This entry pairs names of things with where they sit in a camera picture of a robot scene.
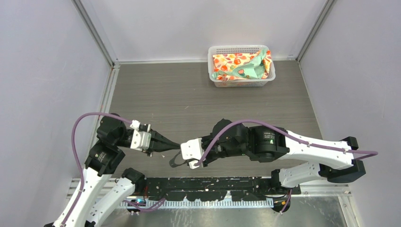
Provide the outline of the large metal keyring disc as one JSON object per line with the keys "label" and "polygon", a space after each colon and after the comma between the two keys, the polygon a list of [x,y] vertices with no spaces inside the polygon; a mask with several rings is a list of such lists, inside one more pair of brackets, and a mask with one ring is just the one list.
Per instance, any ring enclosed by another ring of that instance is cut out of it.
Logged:
{"label": "large metal keyring disc", "polygon": [[178,157],[181,157],[182,153],[181,151],[179,151],[176,155],[174,155],[174,157],[172,159],[169,160],[169,165],[171,168],[177,168],[179,166],[183,166],[187,164],[187,160],[183,160],[183,162],[181,163],[177,163],[177,159]]}

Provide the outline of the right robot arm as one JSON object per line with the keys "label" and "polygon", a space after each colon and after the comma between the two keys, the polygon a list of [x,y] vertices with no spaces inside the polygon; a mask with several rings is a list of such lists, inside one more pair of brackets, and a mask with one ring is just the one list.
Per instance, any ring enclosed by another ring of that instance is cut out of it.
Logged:
{"label": "right robot arm", "polygon": [[314,180],[351,183],[366,174],[363,161],[353,155],[358,149],[353,137],[341,141],[314,139],[257,120],[222,119],[209,136],[182,143],[180,149],[191,169],[237,156],[260,163],[302,161],[271,172],[270,189],[276,194]]}

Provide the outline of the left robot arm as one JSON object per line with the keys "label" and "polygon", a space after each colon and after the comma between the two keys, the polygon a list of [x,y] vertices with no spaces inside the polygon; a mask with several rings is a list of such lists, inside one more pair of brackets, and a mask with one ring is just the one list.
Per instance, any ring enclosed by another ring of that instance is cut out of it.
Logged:
{"label": "left robot arm", "polygon": [[[81,165],[75,145],[78,123],[87,116],[101,116],[96,130],[97,142]],[[139,196],[145,190],[143,173],[127,168],[120,180],[101,199],[98,196],[125,157],[122,147],[150,156],[154,152],[179,149],[173,142],[136,120],[127,120],[116,113],[86,113],[73,125],[71,145],[80,171],[80,182],[68,205],[49,227],[100,227],[110,214],[130,195]]]}

